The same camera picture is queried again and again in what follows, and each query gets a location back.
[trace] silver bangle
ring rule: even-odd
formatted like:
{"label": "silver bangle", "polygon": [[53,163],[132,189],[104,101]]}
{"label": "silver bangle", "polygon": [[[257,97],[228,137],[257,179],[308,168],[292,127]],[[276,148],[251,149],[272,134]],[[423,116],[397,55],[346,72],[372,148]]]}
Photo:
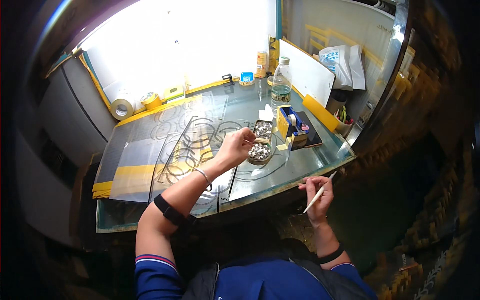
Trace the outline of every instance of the silver bangle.
{"label": "silver bangle", "polygon": [[192,171],[199,171],[199,172],[205,177],[205,179],[206,179],[207,182],[208,182],[208,186],[207,186],[207,188],[205,189],[205,191],[211,192],[212,189],[213,189],[213,187],[212,187],[212,182],[208,179],[207,174],[205,174],[205,172],[204,172],[202,169],[200,169],[200,168],[193,168]]}

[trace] white tape roll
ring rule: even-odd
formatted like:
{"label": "white tape roll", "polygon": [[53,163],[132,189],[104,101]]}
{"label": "white tape roll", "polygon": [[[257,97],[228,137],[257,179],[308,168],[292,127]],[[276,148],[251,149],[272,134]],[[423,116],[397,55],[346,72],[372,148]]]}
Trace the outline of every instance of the white tape roll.
{"label": "white tape roll", "polygon": [[133,116],[135,111],[135,100],[130,94],[122,93],[112,102],[110,113],[117,120],[125,120]]}
{"label": "white tape roll", "polygon": [[295,115],[288,115],[288,119],[293,126],[297,125],[297,118],[295,117]]}

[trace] water bottle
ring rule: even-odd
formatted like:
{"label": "water bottle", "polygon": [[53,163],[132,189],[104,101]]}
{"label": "water bottle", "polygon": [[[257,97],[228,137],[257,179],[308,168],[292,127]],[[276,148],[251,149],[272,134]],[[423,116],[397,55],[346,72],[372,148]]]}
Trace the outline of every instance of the water bottle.
{"label": "water bottle", "polygon": [[286,105],[290,102],[292,90],[292,73],[290,72],[290,59],[282,56],[278,59],[278,67],[272,79],[272,111],[276,118],[276,108],[279,105]]}

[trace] stacked tape rolls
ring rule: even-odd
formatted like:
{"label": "stacked tape rolls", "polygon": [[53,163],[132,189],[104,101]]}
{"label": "stacked tape rolls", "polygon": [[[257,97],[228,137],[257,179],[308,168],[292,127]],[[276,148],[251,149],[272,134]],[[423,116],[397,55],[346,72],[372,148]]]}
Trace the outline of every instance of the stacked tape rolls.
{"label": "stacked tape rolls", "polygon": [[162,105],[162,101],[160,100],[160,97],[158,94],[155,94],[154,92],[150,92],[145,94],[141,99],[140,103],[145,106],[147,110],[159,107]]}
{"label": "stacked tape rolls", "polygon": [[135,111],[135,101],[128,93],[121,93],[112,102],[110,113],[117,120],[123,121],[131,116]]}
{"label": "stacked tape rolls", "polygon": [[257,76],[263,78],[267,75],[267,52],[257,52]]}

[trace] bright window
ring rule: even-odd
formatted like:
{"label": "bright window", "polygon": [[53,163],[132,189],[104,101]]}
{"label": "bright window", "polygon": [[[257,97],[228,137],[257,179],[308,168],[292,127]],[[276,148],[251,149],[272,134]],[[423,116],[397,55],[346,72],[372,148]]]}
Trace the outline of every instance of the bright window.
{"label": "bright window", "polygon": [[275,0],[140,0],[84,43],[110,101],[231,73],[255,72],[256,52],[275,36]]}

